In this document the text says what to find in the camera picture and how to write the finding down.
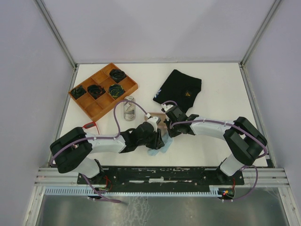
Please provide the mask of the pink glasses case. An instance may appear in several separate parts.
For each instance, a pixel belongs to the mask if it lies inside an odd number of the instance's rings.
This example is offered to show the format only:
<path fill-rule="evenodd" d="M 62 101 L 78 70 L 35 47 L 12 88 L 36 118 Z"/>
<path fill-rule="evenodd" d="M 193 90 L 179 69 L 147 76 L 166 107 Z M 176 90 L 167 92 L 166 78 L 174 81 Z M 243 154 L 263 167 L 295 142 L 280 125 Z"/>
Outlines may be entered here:
<path fill-rule="evenodd" d="M 166 120 L 166 115 L 164 113 L 150 113 L 151 116 L 158 116 L 161 118 L 161 122 L 158 125 L 158 129 L 166 129 L 166 124 L 164 123 L 164 121 Z"/>

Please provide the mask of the light blue cloth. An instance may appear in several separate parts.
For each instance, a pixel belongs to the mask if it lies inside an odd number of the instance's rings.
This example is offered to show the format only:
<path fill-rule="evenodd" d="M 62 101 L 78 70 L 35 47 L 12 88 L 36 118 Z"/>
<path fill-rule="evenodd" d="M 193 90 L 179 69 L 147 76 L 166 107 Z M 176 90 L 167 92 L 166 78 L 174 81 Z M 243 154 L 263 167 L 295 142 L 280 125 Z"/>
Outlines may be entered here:
<path fill-rule="evenodd" d="M 164 146 L 159 148 L 158 150 L 150 149 L 147 151 L 149 156 L 155 156 L 158 153 L 166 153 L 169 149 L 170 145 L 173 142 L 173 138 L 171 138 L 167 133 L 162 137 L 162 140 L 164 142 Z"/>

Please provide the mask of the marble pattern glasses case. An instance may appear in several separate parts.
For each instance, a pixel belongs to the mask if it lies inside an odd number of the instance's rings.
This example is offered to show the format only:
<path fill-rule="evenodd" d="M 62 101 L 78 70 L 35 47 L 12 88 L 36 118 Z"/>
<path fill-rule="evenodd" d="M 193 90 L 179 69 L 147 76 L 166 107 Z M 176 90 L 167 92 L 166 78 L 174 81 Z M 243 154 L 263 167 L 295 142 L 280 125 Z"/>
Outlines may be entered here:
<path fill-rule="evenodd" d="M 123 115 L 126 121 L 133 121 L 136 115 L 136 105 L 134 104 L 135 98 L 132 96 L 125 97 L 123 103 Z"/>

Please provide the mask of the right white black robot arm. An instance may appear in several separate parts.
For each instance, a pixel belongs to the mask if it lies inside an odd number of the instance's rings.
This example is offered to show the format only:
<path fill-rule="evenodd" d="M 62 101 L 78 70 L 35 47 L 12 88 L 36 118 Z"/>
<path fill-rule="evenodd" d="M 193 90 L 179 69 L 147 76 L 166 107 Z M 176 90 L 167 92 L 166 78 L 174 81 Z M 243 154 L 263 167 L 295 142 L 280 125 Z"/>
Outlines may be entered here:
<path fill-rule="evenodd" d="M 234 121 L 206 119 L 197 114 L 187 116 L 179 106 L 171 102 L 162 105 L 166 115 L 164 123 L 170 137 L 181 134 L 204 135 L 224 140 L 231 155 L 218 167 L 216 180 L 227 184 L 238 171 L 250 167 L 267 155 L 267 140 L 261 132 L 245 117 Z"/>

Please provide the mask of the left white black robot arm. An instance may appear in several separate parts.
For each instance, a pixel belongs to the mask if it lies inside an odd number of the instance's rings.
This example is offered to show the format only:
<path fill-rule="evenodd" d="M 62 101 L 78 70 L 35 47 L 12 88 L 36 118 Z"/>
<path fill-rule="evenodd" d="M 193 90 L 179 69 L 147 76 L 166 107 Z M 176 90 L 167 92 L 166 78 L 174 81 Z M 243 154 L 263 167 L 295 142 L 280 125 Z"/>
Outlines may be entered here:
<path fill-rule="evenodd" d="M 93 183 L 103 181 L 104 172 L 100 162 L 88 156 L 93 153 L 129 153 L 139 146 L 158 150 L 165 146 L 161 129 L 143 122 L 137 128 L 130 128 L 117 135 L 93 135 L 81 127 L 75 127 L 50 145 L 51 165 L 61 174 L 77 172 Z"/>

